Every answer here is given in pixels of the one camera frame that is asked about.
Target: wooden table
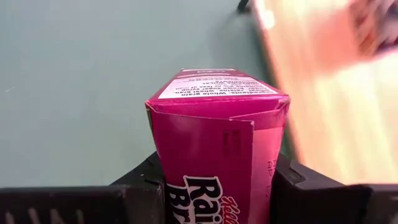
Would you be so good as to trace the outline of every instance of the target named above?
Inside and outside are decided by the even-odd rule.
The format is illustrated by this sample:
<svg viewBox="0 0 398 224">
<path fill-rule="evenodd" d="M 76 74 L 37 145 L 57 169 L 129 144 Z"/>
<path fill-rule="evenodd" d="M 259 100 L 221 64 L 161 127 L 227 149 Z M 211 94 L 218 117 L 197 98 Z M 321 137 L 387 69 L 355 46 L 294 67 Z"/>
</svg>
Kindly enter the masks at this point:
<svg viewBox="0 0 398 224">
<path fill-rule="evenodd" d="M 298 160 L 344 184 L 398 182 L 398 51 L 359 59 L 345 0 L 253 3 Z"/>
</svg>

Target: raisin bran box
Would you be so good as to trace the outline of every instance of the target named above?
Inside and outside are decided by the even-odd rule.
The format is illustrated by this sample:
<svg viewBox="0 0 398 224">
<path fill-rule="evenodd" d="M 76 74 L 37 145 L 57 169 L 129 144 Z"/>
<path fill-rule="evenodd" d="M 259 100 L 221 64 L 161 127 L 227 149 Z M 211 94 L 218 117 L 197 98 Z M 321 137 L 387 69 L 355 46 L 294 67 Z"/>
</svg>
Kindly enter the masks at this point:
<svg viewBox="0 0 398 224">
<path fill-rule="evenodd" d="M 173 223 L 268 223 L 288 95 L 232 68 L 185 69 L 146 101 Z"/>
<path fill-rule="evenodd" d="M 374 55 L 398 45 L 398 0 L 353 0 L 349 14 L 360 54 Z"/>
</svg>

